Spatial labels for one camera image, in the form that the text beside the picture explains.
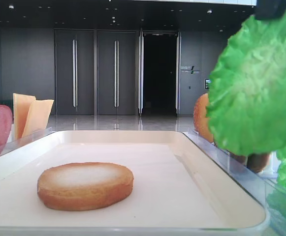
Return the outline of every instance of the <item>yellow cheese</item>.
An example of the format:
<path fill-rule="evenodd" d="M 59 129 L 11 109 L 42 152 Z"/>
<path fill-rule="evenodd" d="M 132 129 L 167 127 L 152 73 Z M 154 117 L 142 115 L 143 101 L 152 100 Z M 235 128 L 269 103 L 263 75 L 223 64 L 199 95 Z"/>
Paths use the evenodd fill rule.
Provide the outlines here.
<path fill-rule="evenodd" d="M 22 137 L 46 128 L 53 102 L 54 100 L 43 100 L 31 103 Z"/>
<path fill-rule="evenodd" d="M 26 125 L 30 104 L 35 101 L 35 96 L 13 94 L 14 97 L 14 132 L 15 140 L 22 137 Z"/>

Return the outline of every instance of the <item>dark doorway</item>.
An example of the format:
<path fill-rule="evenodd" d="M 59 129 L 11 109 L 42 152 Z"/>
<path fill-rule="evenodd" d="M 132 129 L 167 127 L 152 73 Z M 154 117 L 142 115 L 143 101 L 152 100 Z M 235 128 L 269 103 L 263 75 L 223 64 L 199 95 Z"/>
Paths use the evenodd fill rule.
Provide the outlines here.
<path fill-rule="evenodd" d="M 144 35 L 143 115 L 176 115 L 176 34 Z"/>

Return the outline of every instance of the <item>bread slice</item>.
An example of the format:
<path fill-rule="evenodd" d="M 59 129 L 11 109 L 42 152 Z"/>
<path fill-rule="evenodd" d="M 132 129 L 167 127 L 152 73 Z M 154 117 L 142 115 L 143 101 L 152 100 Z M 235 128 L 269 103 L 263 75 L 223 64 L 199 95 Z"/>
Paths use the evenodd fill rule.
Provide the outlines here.
<path fill-rule="evenodd" d="M 113 163 L 70 163 L 42 173 L 37 193 L 55 210 L 93 210 L 110 206 L 128 197 L 133 173 Z"/>

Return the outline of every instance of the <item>tile floor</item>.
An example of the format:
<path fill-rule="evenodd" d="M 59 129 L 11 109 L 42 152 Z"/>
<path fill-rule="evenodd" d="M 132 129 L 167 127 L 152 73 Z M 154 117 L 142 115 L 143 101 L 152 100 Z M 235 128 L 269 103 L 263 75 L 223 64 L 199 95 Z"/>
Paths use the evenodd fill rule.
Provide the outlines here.
<path fill-rule="evenodd" d="M 175 116 L 51 116 L 48 127 L 63 130 L 173 130 L 194 129 L 192 117 Z"/>

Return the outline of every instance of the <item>ceiling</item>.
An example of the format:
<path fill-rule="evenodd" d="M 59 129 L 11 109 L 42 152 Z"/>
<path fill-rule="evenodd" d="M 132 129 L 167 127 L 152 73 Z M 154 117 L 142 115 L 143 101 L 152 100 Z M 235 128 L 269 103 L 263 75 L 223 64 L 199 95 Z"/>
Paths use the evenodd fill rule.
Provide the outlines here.
<path fill-rule="evenodd" d="M 0 0 L 0 25 L 20 28 L 221 31 L 253 13 L 253 6 L 194 2 Z"/>

